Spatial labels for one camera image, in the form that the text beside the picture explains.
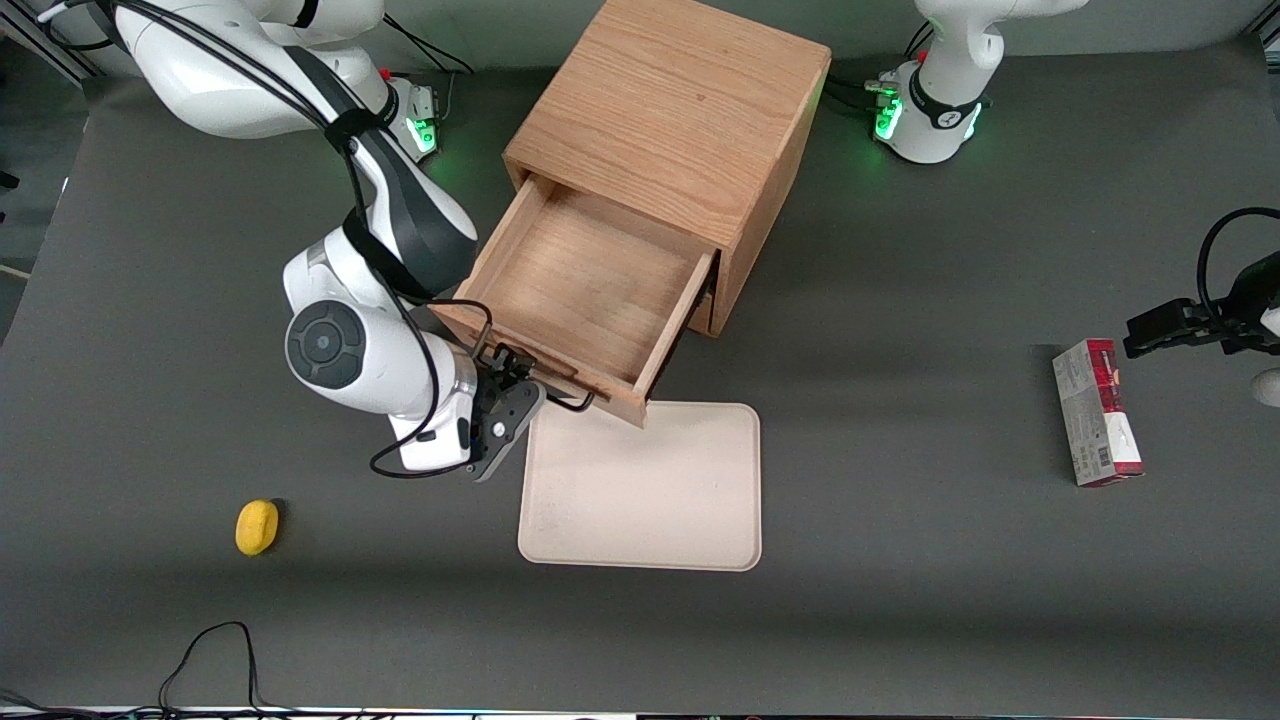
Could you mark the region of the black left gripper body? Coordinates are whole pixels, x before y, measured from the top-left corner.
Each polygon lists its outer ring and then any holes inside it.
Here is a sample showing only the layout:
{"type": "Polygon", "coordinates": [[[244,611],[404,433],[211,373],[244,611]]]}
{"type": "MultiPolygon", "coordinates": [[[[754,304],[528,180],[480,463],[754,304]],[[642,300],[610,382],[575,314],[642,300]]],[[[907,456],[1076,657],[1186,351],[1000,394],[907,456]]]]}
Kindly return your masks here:
{"type": "Polygon", "coordinates": [[[1226,296],[1212,300],[1207,286],[1208,256],[1196,263],[1196,288],[1207,327],[1222,334],[1219,342],[1226,355],[1252,350],[1270,356],[1279,355],[1277,329],[1265,324],[1267,313],[1277,310],[1279,255],[1270,254],[1245,266],[1235,278],[1226,296]]]}

